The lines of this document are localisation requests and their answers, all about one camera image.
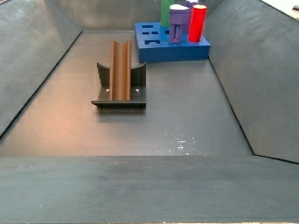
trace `metal wall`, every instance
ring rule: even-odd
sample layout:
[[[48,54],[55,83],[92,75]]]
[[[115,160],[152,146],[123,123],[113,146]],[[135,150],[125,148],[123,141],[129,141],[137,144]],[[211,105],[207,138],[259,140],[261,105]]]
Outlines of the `metal wall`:
[[[299,23],[257,0],[207,19],[209,60],[257,155],[299,162]]]
[[[51,0],[0,4],[0,135],[80,34]]]
[[[133,30],[133,23],[160,20],[160,0],[52,0],[85,30]],[[223,0],[204,0],[209,12]]]

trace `blue block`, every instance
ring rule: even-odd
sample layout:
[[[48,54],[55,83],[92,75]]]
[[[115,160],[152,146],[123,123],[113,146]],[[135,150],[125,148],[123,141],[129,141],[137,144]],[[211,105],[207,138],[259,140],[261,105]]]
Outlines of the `blue block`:
[[[183,34],[181,43],[172,44],[168,42],[168,33],[168,28],[163,28],[160,23],[135,24],[140,63],[208,58],[211,44],[204,37],[199,43],[193,43],[188,41],[188,35]]]

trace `purple cylinder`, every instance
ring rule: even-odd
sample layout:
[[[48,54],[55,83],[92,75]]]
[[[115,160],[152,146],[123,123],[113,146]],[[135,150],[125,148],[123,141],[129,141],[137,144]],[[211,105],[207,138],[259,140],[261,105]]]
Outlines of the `purple cylinder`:
[[[183,41],[183,30],[188,22],[188,8],[173,4],[171,6],[171,29],[169,29],[169,43],[181,43]]]

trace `green cylinder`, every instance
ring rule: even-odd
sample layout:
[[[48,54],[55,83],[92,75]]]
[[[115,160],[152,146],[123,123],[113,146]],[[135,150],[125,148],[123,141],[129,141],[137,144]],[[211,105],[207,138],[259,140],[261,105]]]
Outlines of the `green cylinder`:
[[[173,0],[161,0],[161,27],[169,26],[169,12]]]

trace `red cylinder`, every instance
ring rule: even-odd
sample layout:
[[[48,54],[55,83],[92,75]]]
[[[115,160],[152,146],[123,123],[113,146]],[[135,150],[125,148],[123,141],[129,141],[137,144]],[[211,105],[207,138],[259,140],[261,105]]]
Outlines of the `red cylinder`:
[[[199,42],[201,40],[201,30],[204,25],[204,19],[207,14],[207,7],[196,4],[191,9],[191,27],[188,40],[191,42]]]

